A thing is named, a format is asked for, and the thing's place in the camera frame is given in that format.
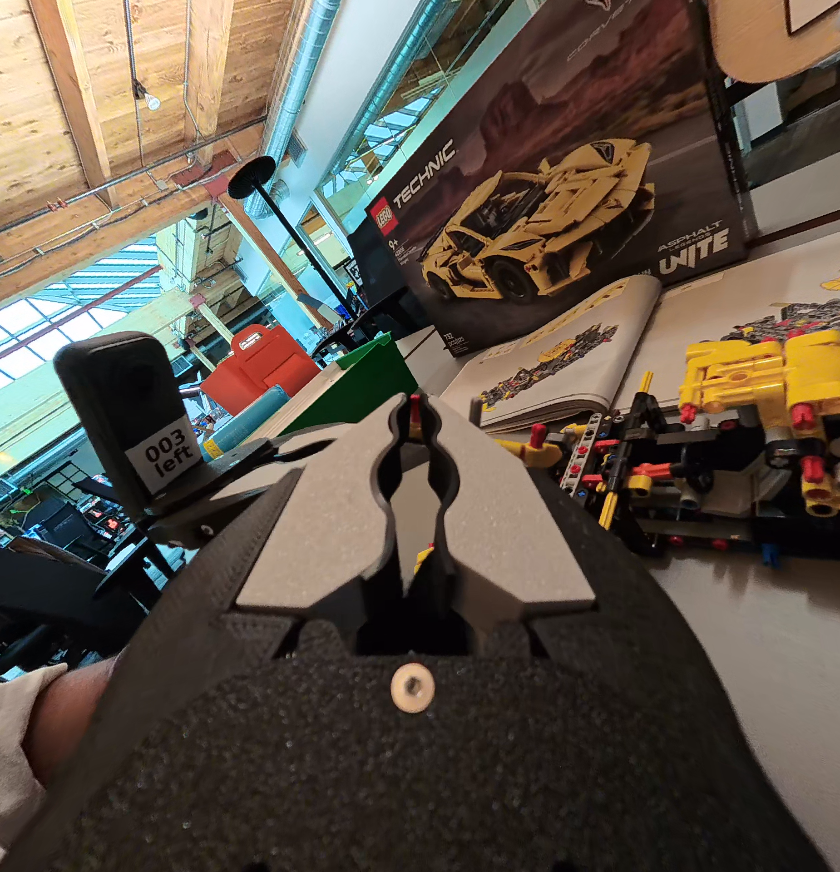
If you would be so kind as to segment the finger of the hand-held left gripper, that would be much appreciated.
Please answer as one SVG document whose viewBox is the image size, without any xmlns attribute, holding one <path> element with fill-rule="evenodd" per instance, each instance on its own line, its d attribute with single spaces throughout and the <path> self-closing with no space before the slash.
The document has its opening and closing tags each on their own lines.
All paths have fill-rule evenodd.
<svg viewBox="0 0 840 872">
<path fill-rule="evenodd" d="M 258 466 L 224 486 L 208 498 L 209 506 L 219 505 L 223 500 L 254 494 L 283 480 L 291 472 L 303 471 L 302 466 Z"/>
<path fill-rule="evenodd" d="M 346 434 L 354 425 L 351 423 L 334 423 L 303 428 L 283 434 L 275 439 L 276 453 L 287 455 L 301 451 L 312 451 L 315 446 L 326 446 Z"/>
</svg>

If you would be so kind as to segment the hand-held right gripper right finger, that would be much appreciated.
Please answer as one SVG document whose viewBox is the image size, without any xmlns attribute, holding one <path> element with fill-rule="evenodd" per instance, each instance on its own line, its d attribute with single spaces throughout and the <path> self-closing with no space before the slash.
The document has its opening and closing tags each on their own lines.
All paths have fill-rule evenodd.
<svg viewBox="0 0 840 872">
<path fill-rule="evenodd" d="M 474 631 L 590 609 L 595 594 L 522 461 L 440 398 L 420 396 L 440 501 L 420 602 Z"/>
</svg>

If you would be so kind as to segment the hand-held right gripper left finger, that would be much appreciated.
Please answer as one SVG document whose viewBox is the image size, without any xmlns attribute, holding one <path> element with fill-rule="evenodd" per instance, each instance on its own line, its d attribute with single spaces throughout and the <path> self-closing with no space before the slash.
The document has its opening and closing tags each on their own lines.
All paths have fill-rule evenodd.
<svg viewBox="0 0 840 872">
<path fill-rule="evenodd" d="M 326 619 L 344 634 L 403 599 L 391 498 L 410 397 L 385 401 L 307 461 L 237 595 L 237 609 Z"/>
</svg>

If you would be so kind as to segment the partly built lego car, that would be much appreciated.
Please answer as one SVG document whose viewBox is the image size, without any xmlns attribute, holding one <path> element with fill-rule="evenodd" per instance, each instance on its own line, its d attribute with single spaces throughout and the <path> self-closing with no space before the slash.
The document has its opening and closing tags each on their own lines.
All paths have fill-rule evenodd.
<svg viewBox="0 0 840 872">
<path fill-rule="evenodd" d="M 647 372 L 624 414 L 499 440 L 631 551 L 840 560 L 840 330 L 687 348 L 678 422 Z"/>
</svg>

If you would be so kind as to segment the person's left forearm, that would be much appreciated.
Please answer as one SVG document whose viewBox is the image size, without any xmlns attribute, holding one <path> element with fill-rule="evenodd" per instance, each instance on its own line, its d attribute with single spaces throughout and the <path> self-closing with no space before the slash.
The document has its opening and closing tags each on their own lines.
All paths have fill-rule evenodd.
<svg viewBox="0 0 840 872">
<path fill-rule="evenodd" d="M 76 752 L 121 656 L 67 671 L 39 692 L 22 749 L 44 788 Z"/>
</svg>

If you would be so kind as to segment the black lego set box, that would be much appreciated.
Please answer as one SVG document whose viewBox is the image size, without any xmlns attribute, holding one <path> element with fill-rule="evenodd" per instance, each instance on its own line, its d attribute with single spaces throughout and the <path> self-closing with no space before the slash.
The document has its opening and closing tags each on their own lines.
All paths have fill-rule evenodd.
<svg viewBox="0 0 840 872">
<path fill-rule="evenodd" d="M 549 2 L 366 208 L 450 354 L 755 231 L 705 2 Z"/>
</svg>

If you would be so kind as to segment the stack of white papers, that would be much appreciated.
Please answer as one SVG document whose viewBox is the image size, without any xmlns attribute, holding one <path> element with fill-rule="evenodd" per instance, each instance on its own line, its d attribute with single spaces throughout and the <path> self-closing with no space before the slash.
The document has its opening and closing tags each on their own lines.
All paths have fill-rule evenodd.
<svg viewBox="0 0 840 872">
<path fill-rule="evenodd" d="M 295 398 L 289 399 L 284 406 L 277 410 L 273 416 L 266 419 L 244 441 L 250 443 L 260 439 L 277 440 L 281 437 L 290 438 L 295 431 L 304 431 L 308 428 L 330 426 L 332 424 L 346 423 L 343 415 L 337 415 L 333 420 L 321 422 L 320 409 L 313 412 L 315 404 L 318 406 L 325 400 L 333 401 L 334 394 L 330 392 L 340 386 L 340 382 L 347 378 L 354 369 L 353 366 L 342 369 L 338 362 L 327 365 L 326 368 L 315 376 L 305 387 L 302 387 Z"/>
</svg>

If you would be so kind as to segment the blue rolled mat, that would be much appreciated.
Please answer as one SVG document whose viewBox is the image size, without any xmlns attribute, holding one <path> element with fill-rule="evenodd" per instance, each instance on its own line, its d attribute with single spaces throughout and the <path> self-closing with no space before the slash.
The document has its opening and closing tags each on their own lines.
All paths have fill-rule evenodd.
<svg viewBox="0 0 840 872">
<path fill-rule="evenodd" d="M 201 443 L 205 462 L 223 456 L 244 442 L 250 435 L 288 403 L 290 397 L 280 386 L 268 389 L 247 408 L 232 416 L 223 426 Z"/>
</svg>

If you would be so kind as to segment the orange plastic caddy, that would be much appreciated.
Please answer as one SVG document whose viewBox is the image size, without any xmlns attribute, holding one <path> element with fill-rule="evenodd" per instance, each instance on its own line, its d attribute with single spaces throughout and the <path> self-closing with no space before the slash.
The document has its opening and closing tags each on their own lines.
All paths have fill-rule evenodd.
<svg viewBox="0 0 840 872">
<path fill-rule="evenodd" d="M 201 390 L 232 416 L 274 386 L 295 397 L 320 372 L 317 363 L 282 327 L 251 324 L 236 333 L 231 354 L 201 383 Z"/>
</svg>

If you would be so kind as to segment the green plastic bin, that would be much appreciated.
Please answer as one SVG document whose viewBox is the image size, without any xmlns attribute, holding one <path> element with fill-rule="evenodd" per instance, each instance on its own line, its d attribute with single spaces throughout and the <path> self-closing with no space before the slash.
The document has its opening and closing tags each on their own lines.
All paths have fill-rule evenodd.
<svg viewBox="0 0 840 872">
<path fill-rule="evenodd" d="M 412 394 L 417 382 L 411 373 L 404 355 L 390 333 L 376 337 L 359 349 L 339 357 L 342 369 L 353 366 L 347 378 L 330 394 L 333 401 L 315 404 L 313 412 L 320 409 L 321 422 L 343 415 L 346 423 L 356 423 L 397 394 Z"/>
</svg>

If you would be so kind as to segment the black pole lamp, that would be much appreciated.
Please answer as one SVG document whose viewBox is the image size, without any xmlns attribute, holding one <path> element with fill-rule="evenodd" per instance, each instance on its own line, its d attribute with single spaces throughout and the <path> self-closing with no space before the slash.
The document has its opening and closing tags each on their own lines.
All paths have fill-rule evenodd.
<svg viewBox="0 0 840 872">
<path fill-rule="evenodd" d="M 351 303 L 341 287 L 341 283 L 331 275 L 331 268 L 324 265 L 324 261 L 316 253 L 316 247 L 313 243 L 309 243 L 306 237 L 303 236 L 296 228 L 287 220 L 277 203 L 272 199 L 271 195 L 265 188 L 265 185 L 272 180 L 277 169 L 277 161 L 269 155 L 262 155 L 250 160 L 242 167 L 230 180 L 227 186 L 229 195 L 238 201 L 246 200 L 251 193 L 256 192 L 262 198 L 262 201 L 269 207 L 269 210 L 282 224 L 284 229 L 293 239 L 295 244 L 303 251 L 308 262 L 314 267 L 321 278 L 327 283 L 328 288 L 333 295 L 344 306 L 349 313 L 351 321 L 356 320 L 357 313 L 351 307 Z"/>
</svg>

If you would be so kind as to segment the open instruction booklet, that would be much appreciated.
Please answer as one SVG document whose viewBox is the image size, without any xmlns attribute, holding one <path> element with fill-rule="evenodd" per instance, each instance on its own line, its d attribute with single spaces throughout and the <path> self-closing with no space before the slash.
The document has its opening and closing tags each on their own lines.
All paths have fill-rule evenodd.
<svg viewBox="0 0 840 872">
<path fill-rule="evenodd" d="M 840 331 L 840 231 L 668 291 L 650 277 L 616 281 L 471 359 L 442 399 L 466 417 L 482 398 L 482 427 L 504 432 L 623 409 L 650 370 L 655 398 L 674 406 L 689 345 L 785 339 L 799 325 Z"/>
</svg>

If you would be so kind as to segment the wooden book stand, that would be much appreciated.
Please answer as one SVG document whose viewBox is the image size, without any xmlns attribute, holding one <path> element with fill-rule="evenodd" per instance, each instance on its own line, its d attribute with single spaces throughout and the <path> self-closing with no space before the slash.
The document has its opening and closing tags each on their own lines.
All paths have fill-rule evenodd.
<svg viewBox="0 0 840 872">
<path fill-rule="evenodd" d="M 771 82 L 840 54 L 840 10 L 794 36 L 784 1 L 709 1 L 711 40 L 720 68 L 745 83 Z"/>
</svg>

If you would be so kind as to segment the printed instruction sheet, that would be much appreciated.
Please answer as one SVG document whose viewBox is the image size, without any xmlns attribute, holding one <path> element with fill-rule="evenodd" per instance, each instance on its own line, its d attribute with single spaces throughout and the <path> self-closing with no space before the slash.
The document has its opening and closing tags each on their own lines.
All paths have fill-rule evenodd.
<svg viewBox="0 0 840 872">
<path fill-rule="evenodd" d="M 840 1 L 784 1 L 785 21 L 790 36 L 812 26 L 820 18 L 840 10 Z"/>
</svg>

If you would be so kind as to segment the silver ventilation duct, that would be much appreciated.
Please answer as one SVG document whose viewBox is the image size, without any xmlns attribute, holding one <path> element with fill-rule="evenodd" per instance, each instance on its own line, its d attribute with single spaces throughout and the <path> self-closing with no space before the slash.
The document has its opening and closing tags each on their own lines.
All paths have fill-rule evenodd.
<svg viewBox="0 0 840 872">
<path fill-rule="evenodd" d="M 340 1 L 295 1 L 267 98 L 260 155 L 279 167 L 315 75 Z"/>
</svg>

